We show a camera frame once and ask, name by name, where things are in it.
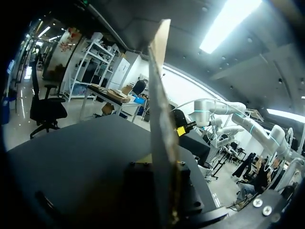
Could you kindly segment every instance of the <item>dark gray table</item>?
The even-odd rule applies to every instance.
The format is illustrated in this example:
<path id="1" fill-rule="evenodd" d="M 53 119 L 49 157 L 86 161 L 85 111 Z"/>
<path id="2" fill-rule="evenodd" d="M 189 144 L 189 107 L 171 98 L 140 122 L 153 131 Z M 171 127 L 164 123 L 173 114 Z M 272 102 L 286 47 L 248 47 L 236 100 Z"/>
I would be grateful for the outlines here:
<path id="1" fill-rule="evenodd" d="M 204 211 L 216 209 L 193 155 L 179 149 Z M 8 152 L 25 199 L 45 220 L 50 219 L 35 199 L 36 191 L 43 191 L 62 213 L 85 217 L 97 205 L 109 208 L 128 163 L 149 153 L 150 132 L 116 115 L 65 127 Z"/>

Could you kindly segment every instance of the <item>ceiling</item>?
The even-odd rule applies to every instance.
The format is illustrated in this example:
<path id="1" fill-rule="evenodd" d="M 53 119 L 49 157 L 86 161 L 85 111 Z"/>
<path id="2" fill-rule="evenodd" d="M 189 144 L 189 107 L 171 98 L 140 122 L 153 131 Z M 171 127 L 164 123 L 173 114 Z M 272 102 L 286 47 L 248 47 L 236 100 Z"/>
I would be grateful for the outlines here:
<path id="1" fill-rule="evenodd" d="M 167 64 L 192 75 L 230 101 L 258 109 L 267 128 L 280 124 L 301 133 L 300 123 L 269 115 L 265 110 L 304 114 L 304 63 L 295 51 L 287 24 L 271 5 L 263 2 L 212 54 L 199 50 L 224 3 L 225 0 L 91 0 L 126 46 L 144 54 L 159 21 L 171 19 Z"/>

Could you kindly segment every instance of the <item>white cabinet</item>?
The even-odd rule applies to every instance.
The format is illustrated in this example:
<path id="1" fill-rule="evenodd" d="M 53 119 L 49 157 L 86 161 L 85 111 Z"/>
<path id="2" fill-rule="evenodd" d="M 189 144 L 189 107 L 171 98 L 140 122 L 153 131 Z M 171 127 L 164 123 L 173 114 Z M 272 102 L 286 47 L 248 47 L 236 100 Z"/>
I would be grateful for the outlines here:
<path id="1" fill-rule="evenodd" d="M 106 88 L 118 89 L 127 73 L 129 65 L 129 62 L 125 58 L 119 57 L 113 65 L 113 74 L 110 77 Z"/>

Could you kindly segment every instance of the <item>blue bin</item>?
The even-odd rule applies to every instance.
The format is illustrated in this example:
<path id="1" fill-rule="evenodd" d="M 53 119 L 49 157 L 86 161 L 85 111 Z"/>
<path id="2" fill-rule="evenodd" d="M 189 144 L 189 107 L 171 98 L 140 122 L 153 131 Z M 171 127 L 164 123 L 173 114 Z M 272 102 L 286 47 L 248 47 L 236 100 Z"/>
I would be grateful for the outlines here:
<path id="1" fill-rule="evenodd" d="M 143 103 L 145 103 L 145 99 L 140 98 L 140 97 L 135 97 L 134 102 L 137 104 L 143 104 Z"/>
<path id="2" fill-rule="evenodd" d="M 2 101 L 2 124 L 7 124 L 10 121 L 10 98 L 4 98 Z"/>

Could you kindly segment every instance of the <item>seated person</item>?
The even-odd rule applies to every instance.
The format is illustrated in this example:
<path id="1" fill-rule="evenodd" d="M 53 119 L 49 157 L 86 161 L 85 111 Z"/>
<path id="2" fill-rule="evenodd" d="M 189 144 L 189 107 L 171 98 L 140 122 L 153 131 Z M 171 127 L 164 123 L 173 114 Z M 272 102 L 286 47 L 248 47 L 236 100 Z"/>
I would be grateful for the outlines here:
<path id="1" fill-rule="evenodd" d="M 279 159 L 276 158 L 272 164 L 272 168 L 275 169 L 279 165 Z M 251 184 L 239 183 L 240 192 L 237 196 L 237 200 L 234 202 L 238 209 L 244 207 L 244 199 L 247 194 L 254 195 L 255 193 L 262 194 L 268 185 L 271 183 L 271 172 L 270 169 L 265 171 L 265 164 L 262 163 L 261 166 L 257 167 L 257 176 L 252 180 Z"/>

